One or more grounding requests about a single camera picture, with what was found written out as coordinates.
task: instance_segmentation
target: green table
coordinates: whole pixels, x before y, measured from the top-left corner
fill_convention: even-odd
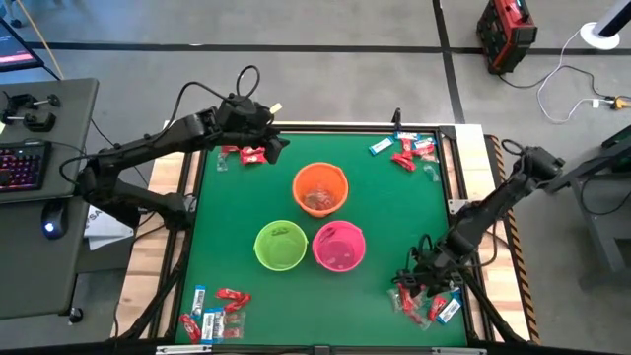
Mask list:
[[[428,132],[436,137],[437,131]],[[206,159],[191,252],[179,312],[190,312],[195,285],[205,285],[204,308],[226,304],[219,288],[252,294],[245,307],[245,337],[227,344],[309,346],[464,346],[463,312],[446,325],[422,331],[396,314],[386,293],[402,268],[406,252],[423,233],[433,239],[448,228],[445,186],[434,182],[417,162],[409,173],[390,160],[400,143],[373,157],[368,147],[386,134],[284,134],[291,145],[276,165],[243,166],[239,155],[228,158],[227,172],[217,172],[217,150]],[[292,180],[303,166],[328,162],[343,169],[350,192],[334,214],[316,219],[296,204]],[[445,179],[445,170],[433,163]],[[253,244],[258,231],[275,220],[298,224],[311,241],[317,230],[334,220],[360,227],[367,252],[348,273],[318,265],[311,246],[294,269],[273,272],[258,263]],[[181,324],[175,343],[189,339]]]

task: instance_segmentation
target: paper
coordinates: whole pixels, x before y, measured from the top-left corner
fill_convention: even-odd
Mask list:
[[[90,250],[132,237],[134,230],[116,221],[105,212],[90,206],[86,220],[84,238],[88,239]]]

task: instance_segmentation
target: red power station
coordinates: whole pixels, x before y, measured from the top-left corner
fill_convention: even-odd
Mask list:
[[[489,0],[476,30],[489,73],[512,73],[534,43],[536,30],[525,0]]]

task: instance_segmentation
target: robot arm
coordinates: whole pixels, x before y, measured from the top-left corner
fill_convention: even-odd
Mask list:
[[[412,257],[416,266],[412,271],[398,270],[396,277],[392,279],[409,289],[412,297],[421,292],[422,285],[427,288],[427,295],[432,297],[449,290],[452,275],[459,272],[505,341],[520,339],[502,320],[484,291],[466,270],[467,263],[488,228],[523,198],[544,188],[561,175],[561,167],[565,163],[543,148],[517,146],[520,147],[520,152],[516,154],[520,159],[515,162],[511,176],[484,200],[463,207],[456,214],[453,225],[429,252],[423,250],[422,245],[414,248]]]
[[[271,126],[275,111],[275,106],[270,109],[248,98],[229,96],[219,108],[188,115],[163,132],[101,150],[79,173],[76,193],[132,228],[140,220],[138,209],[144,208],[159,213],[170,230],[187,229],[191,214],[183,196],[162,195],[123,182],[118,178],[120,172],[173,152],[212,150],[221,145],[265,147],[265,158],[275,164],[280,151],[289,144],[278,138],[280,132]]]

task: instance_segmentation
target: keyboard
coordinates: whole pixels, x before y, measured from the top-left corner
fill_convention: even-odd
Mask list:
[[[50,149],[41,140],[0,144],[0,192],[41,189]]]

